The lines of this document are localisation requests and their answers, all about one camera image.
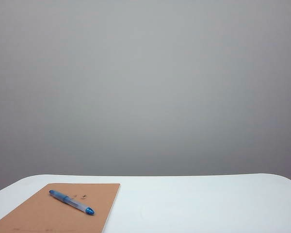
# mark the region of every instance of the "gray backdrop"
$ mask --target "gray backdrop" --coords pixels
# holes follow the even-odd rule
[[[291,179],[291,0],[0,0],[0,189],[256,172]]]

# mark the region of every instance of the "white table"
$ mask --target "white table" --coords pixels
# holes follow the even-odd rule
[[[120,183],[104,233],[291,233],[291,180],[271,174],[36,175],[0,191],[0,219],[48,183]]]

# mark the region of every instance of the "cardboard notebook cover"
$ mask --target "cardboard notebook cover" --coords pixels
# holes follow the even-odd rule
[[[100,233],[119,187],[119,183],[49,183],[0,220],[0,233]],[[92,207],[95,214],[55,199],[49,190]]]

